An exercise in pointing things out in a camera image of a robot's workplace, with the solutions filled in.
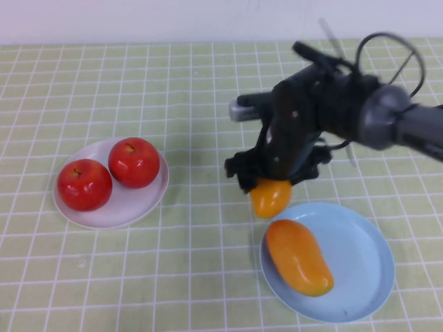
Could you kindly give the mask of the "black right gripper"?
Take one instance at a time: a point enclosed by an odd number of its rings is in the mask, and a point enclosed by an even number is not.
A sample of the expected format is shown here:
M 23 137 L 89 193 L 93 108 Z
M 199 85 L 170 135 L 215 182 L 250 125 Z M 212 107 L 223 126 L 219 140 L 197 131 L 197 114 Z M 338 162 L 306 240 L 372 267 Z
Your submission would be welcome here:
M 224 161 L 226 176 L 236 176 L 243 193 L 255 189 L 262 178 L 290 183 L 316 179 L 318 166 L 331 161 L 331 149 L 315 145 L 320 127 L 312 89 L 322 76 L 316 65 L 309 65 L 273 87 L 272 119 L 262 155 L 264 169 L 256 150 L 237 152 Z

